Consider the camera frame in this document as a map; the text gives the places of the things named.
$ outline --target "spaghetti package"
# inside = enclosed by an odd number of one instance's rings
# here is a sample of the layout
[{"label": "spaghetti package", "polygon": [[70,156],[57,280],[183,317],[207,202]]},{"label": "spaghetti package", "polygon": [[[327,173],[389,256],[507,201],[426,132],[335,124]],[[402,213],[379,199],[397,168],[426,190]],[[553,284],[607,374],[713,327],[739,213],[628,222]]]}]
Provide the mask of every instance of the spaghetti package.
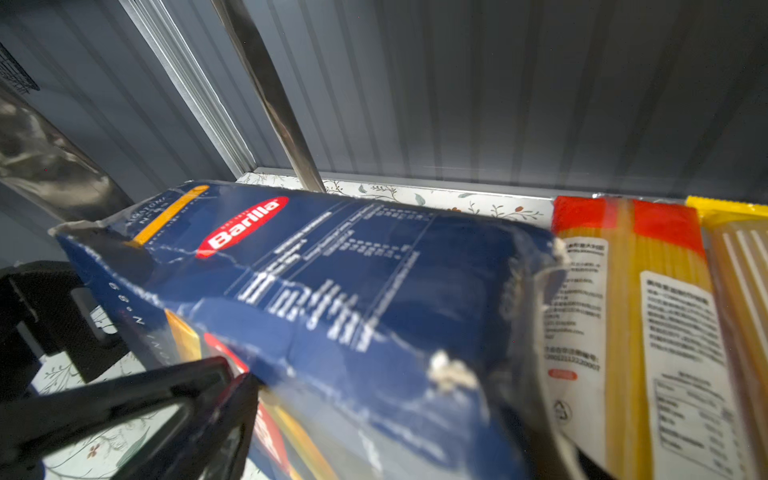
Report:
[{"label": "spaghetti package", "polygon": [[696,211],[559,197],[552,231],[571,258],[545,314],[561,430],[616,478],[744,478]]},{"label": "spaghetti package", "polygon": [[750,444],[768,478],[768,207],[689,197],[710,241],[723,330]]},{"label": "spaghetti package", "polygon": [[537,349],[564,277],[546,230],[190,182],[53,234],[147,368],[223,355],[259,377],[271,478],[570,475]]}]

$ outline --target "corrugated metal panel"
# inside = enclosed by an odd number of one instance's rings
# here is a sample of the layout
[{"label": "corrugated metal panel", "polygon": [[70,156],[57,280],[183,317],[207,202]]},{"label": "corrugated metal panel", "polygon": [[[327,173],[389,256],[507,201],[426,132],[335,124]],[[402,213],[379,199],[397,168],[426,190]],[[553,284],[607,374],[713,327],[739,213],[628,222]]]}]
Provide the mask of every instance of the corrugated metal panel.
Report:
[{"label": "corrugated metal panel", "polygon": [[[168,3],[263,128],[208,1]],[[768,201],[761,0],[247,4],[320,170]]]},{"label": "corrugated metal panel", "polygon": [[[24,99],[134,200],[233,175],[118,2],[0,2],[0,42],[40,91]],[[63,259],[35,205],[0,187],[0,264]]]}]

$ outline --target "metal frame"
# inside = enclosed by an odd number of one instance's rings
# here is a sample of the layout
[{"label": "metal frame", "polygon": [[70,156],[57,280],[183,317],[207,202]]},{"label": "metal frame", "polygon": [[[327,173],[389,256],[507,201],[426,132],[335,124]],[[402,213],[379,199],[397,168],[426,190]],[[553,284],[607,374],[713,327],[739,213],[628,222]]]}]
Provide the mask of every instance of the metal frame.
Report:
[{"label": "metal frame", "polygon": [[243,0],[212,2],[302,187],[315,192],[326,191],[270,53]]},{"label": "metal frame", "polygon": [[[296,175],[307,190],[325,187],[266,45],[242,0],[212,0]],[[235,177],[258,167],[243,135],[184,40],[163,0],[120,0]]]},{"label": "metal frame", "polygon": [[257,167],[213,85],[176,26],[163,0],[120,0],[235,177]]}]

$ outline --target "yellow spaghetti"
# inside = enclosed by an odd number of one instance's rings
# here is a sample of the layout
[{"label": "yellow spaghetti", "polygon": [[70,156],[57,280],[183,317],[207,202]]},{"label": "yellow spaghetti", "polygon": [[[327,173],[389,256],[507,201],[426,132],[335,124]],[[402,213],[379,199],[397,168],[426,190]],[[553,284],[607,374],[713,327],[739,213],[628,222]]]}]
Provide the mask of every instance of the yellow spaghetti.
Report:
[{"label": "yellow spaghetti", "polygon": [[[758,465],[768,465],[768,206],[690,197],[710,242],[721,321]],[[768,478],[762,472],[761,478]]]},{"label": "yellow spaghetti", "polygon": [[621,198],[559,197],[555,201],[552,230],[566,242],[576,237],[608,242],[605,452],[598,456],[604,458],[602,466],[617,478],[651,479],[654,450],[641,274],[664,275],[712,292],[696,214],[681,205]]}]

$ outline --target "blue pasta box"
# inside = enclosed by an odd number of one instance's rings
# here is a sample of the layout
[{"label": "blue pasta box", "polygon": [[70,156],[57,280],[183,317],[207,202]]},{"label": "blue pasta box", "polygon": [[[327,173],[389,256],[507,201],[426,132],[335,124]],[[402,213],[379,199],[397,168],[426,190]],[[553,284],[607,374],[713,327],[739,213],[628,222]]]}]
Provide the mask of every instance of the blue pasta box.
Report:
[{"label": "blue pasta box", "polygon": [[566,262],[546,230],[194,181],[51,232],[145,367],[263,382],[271,478],[580,475],[539,361]]}]

